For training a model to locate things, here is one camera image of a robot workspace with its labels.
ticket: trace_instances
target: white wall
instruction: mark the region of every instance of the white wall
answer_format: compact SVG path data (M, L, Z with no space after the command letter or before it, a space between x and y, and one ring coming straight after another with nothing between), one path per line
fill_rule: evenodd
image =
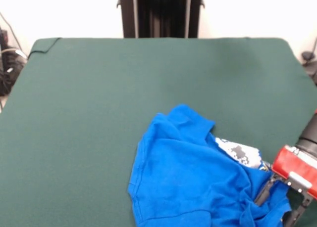
M121 9L116 9L116 2L2 0L0 11L28 53L38 38L122 38ZM300 59L300 53L310 50L317 37L317 17L313 15L317 0L205 0L205 4L200 38L280 37ZM1 19L0 25L7 28Z
M298 59L317 37L317 0L205 0L200 38L279 37Z

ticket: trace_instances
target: black cable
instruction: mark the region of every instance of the black cable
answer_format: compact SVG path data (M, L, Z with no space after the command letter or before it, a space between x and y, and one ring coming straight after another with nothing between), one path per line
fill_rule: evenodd
M6 21L6 19L4 18L4 16L2 15L1 12L0 12L0 17L4 20L4 22L8 25L9 29L11 30L12 35L13 35L14 39L16 40L16 43L17 43L18 46L19 46L19 49L20 49L21 51L23 51L23 50L22 50L22 47L21 47L21 45L20 45L20 43L19 43L19 40L17 39L16 35L14 34L14 31L13 31L11 25L8 23L8 21Z
M314 51L316 50L316 46L317 46L317 38L315 39L315 43L314 43L314 46L313 46L312 54L311 54L310 58L308 59L308 61L311 61L311 59L313 58Z

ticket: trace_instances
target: blue t-shirt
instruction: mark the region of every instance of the blue t-shirt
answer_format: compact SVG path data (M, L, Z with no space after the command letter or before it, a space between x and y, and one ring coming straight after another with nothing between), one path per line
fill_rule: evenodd
M254 204L271 172L230 158L210 133L214 122L186 105L157 114L143 135L128 192L138 227L281 227L288 187Z

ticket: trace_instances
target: green felt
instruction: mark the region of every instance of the green felt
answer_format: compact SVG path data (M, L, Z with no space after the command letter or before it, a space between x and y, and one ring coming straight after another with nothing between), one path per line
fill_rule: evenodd
M1 226L133 227L137 143L180 103L271 162L317 90L280 39L37 41L0 115Z

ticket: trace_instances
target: black metal frame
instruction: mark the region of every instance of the black metal frame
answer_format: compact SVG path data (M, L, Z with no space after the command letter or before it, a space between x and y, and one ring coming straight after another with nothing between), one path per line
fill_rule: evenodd
M202 0L191 0L188 37L198 36ZM120 0L123 34L135 38L133 0ZM137 0L138 33L140 38L178 37L185 35L186 0Z

